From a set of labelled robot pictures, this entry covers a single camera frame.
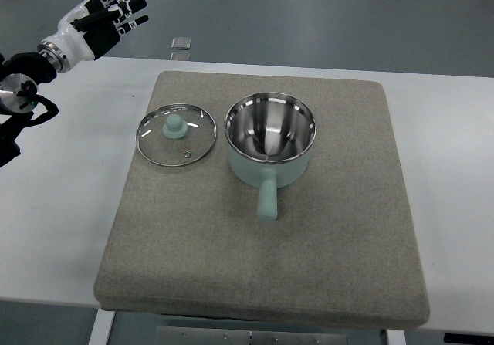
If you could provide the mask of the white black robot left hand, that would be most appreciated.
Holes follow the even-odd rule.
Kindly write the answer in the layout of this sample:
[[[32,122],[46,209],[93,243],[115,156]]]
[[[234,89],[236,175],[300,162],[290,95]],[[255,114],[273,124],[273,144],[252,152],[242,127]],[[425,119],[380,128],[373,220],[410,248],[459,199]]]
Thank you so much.
[[[60,19],[56,33],[38,44],[38,53],[57,73],[97,60],[148,21],[138,14],[146,7],[146,0],[84,0]]]

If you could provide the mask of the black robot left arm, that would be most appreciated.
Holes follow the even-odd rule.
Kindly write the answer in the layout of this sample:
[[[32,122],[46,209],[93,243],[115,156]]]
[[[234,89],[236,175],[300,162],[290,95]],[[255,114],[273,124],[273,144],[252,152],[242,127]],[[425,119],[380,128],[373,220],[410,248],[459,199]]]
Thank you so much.
[[[66,54],[50,43],[37,52],[1,58],[1,114],[8,116],[1,124],[1,166],[21,154],[16,139],[25,128],[58,115],[59,108],[39,93],[39,85],[52,82],[68,67]]]

